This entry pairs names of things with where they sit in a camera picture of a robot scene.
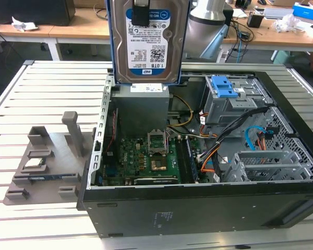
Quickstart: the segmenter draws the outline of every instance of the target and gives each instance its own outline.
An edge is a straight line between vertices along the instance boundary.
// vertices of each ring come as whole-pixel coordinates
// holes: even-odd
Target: gray stand
[[[76,112],[62,118],[69,133],[48,134],[45,127],[32,127],[19,167],[4,198],[5,205],[76,202],[81,176],[93,147],[92,132],[81,133]],[[40,160],[26,166],[30,159]]]

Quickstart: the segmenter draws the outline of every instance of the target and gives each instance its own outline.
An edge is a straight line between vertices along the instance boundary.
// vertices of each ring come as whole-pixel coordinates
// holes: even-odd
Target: motherboard
[[[196,138],[165,137],[164,132],[144,138],[122,138],[118,157],[100,169],[99,185],[194,183],[195,157],[201,152]]]

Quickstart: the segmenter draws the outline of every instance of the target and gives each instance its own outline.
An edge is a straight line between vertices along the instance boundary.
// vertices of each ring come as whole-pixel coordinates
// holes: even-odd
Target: gray floor
[[[39,43],[11,43],[11,45],[14,46],[14,49],[23,59],[51,60],[49,50],[46,48],[46,51],[42,51]],[[9,45],[3,43],[2,46],[4,52],[0,53],[0,95],[24,62]],[[61,44],[61,50],[64,60],[111,60],[110,47],[108,45],[98,45],[97,56],[91,56],[91,49],[88,44]],[[272,53],[273,51],[248,51],[242,63],[271,64],[272,61],[270,58]],[[236,58],[230,57],[227,62],[235,63]],[[309,60],[306,58],[306,55],[305,58],[297,61],[293,67],[313,86],[313,73],[310,71]]]

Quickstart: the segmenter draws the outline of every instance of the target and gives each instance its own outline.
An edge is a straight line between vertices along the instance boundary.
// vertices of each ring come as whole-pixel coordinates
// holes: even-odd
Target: metal grated table
[[[183,68],[207,64],[184,64]],[[266,71],[313,129],[313,89],[278,65],[208,64],[211,69]],[[82,131],[96,125],[109,62],[36,61],[22,66],[0,97],[0,249],[313,249],[313,215],[290,229],[101,239],[75,203],[5,206],[3,197],[34,125],[66,132],[64,111],[75,110]]]

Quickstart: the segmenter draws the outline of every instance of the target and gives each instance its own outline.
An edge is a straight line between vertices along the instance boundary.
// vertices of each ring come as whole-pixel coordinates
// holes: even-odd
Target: hard drive
[[[190,4],[107,0],[117,83],[178,83]],[[147,23],[137,25],[136,19]]]

